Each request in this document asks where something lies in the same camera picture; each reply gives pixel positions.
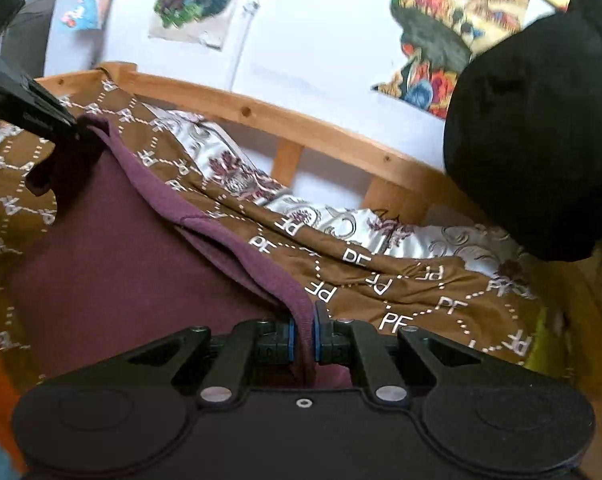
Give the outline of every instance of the patterned bedding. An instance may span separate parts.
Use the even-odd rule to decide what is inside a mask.
[[[420,325],[564,374],[561,316],[530,291],[526,255],[502,230],[412,226],[303,200],[256,168],[218,124],[145,104],[105,77],[62,102],[75,115],[107,116],[141,164],[290,272],[331,316],[364,319],[382,333]],[[51,149],[14,126],[0,128],[0,276],[54,222],[54,196],[24,192],[24,176]],[[0,280],[0,355],[23,391],[43,377],[18,317]]]

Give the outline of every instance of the silver screw head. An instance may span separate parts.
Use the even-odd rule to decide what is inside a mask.
[[[206,402],[226,402],[232,397],[232,392],[223,386],[209,386],[199,394]]]
[[[375,395],[385,402],[399,402],[408,396],[408,392],[401,386],[381,386]]]

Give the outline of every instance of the purple towel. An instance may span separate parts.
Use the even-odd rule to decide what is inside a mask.
[[[6,276],[41,371],[63,374],[188,326],[229,333],[292,315],[301,351],[284,382],[313,385],[303,287],[143,167],[107,120],[79,124],[80,140],[57,144],[27,178],[36,195],[54,191],[57,220]]]

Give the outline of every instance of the wooden bed rail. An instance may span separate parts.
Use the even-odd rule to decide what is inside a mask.
[[[294,180],[303,149],[310,148],[372,175],[362,207],[386,210],[390,218],[419,224],[430,205],[441,204],[485,222],[480,209],[444,173],[367,137],[248,96],[142,74],[133,63],[107,62],[101,67],[116,85],[131,93],[278,137],[271,176],[285,186]],[[79,91],[102,75],[89,70],[47,77],[40,83],[59,96]]]

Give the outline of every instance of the wooden slat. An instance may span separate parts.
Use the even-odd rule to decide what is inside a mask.
[[[85,70],[69,74],[40,77],[36,81],[54,96],[76,94],[86,86],[100,81],[104,74],[98,70]]]
[[[121,89],[132,92],[126,85],[131,73],[137,72],[135,63],[127,63],[123,61],[106,61],[99,63],[99,66],[105,69],[115,85]]]
[[[178,107],[245,124],[324,153],[397,186],[416,190],[473,218],[480,211],[441,171],[367,137],[324,121],[238,94],[176,79],[126,73],[128,91],[169,98]]]
[[[546,306],[564,312],[570,320],[575,383],[596,413],[596,439],[581,469],[587,478],[602,480],[602,314],[592,294],[599,285],[575,264],[534,258],[526,260],[528,264],[532,290]]]
[[[375,176],[367,188],[361,207],[378,212],[386,211],[384,218],[396,218],[404,224],[420,225],[430,208],[430,203],[416,191]]]
[[[297,174],[299,160],[303,153],[303,146],[290,140],[281,139],[277,147],[277,155],[274,157],[274,165],[270,176],[284,186],[292,186]]]

